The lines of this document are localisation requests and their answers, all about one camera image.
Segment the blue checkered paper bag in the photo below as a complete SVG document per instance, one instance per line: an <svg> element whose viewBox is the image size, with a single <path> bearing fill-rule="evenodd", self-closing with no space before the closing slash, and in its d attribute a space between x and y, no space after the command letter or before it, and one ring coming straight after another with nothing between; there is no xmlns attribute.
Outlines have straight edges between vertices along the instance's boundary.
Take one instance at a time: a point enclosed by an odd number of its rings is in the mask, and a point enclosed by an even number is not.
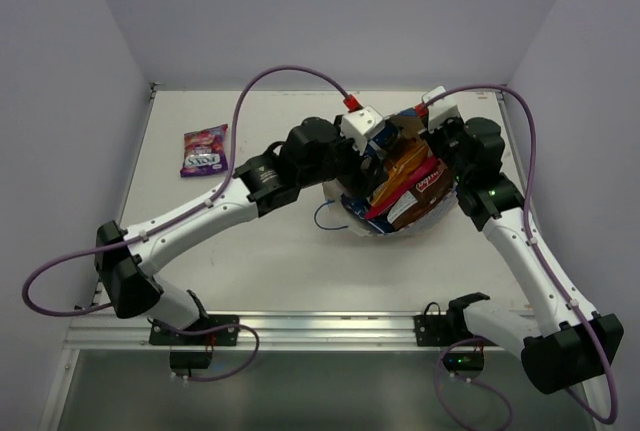
<svg viewBox="0 0 640 431"><path fill-rule="evenodd" d="M419 136L427 116L426 106L418 104L385 117L362 155L362 170L373 183L362 197L340 182L325 184L315 226L382 237L415 235L438 224L455 205L456 183Z"/></svg>

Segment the purple Fox's candy bag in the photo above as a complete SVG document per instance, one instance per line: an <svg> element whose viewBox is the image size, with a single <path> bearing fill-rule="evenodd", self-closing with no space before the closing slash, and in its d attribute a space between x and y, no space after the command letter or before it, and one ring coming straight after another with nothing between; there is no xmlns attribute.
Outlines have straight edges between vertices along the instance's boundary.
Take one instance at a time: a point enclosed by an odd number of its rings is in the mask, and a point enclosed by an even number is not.
<svg viewBox="0 0 640 431"><path fill-rule="evenodd" d="M218 125L183 135L182 178L213 176L228 170L224 142L228 125Z"/></svg>

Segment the blue Doritos chip bag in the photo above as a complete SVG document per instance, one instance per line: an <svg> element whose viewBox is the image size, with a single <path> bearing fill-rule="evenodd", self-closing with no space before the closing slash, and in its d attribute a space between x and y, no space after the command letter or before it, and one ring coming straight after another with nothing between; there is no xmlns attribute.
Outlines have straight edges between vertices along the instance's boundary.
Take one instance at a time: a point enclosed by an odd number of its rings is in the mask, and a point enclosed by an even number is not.
<svg viewBox="0 0 640 431"><path fill-rule="evenodd" d="M382 129L367 142L364 155L384 158L395 147L399 137L399 128L386 120Z"/></svg>

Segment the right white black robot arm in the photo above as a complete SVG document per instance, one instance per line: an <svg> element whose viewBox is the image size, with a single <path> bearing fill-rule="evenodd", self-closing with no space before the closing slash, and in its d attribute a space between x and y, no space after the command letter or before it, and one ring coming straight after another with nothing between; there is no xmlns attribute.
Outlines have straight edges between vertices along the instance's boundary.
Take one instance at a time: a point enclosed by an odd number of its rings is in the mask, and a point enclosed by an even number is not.
<svg viewBox="0 0 640 431"><path fill-rule="evenodd" d="M536 389L552 394L601 376L624 334L564 273L525 211L524 197L502 171L505 142L486 118L448 118L421 133L455 180L460 208L494 246L533 308L535 322L510 317L475 293L452 301L445 320L451 340L477 335L519 357Z"/></svg>

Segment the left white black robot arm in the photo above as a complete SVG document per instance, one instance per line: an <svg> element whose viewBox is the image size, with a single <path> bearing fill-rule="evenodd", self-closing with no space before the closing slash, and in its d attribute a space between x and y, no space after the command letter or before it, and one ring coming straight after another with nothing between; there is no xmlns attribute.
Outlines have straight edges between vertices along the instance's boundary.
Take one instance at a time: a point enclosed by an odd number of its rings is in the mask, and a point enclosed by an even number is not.
<svg viewBox="0 0 640 431"><path fill-rule="evenodd" d="M185 343L201 341L208 330L204 307L194 292L161 281L161 269L214 235L295 202L305 188L335 179L365 183L366 147L383 127L371 108L333 122L307 118L208 193L127 229L114 221L100 226L95 268L116 316L146 316Z"/></svg>

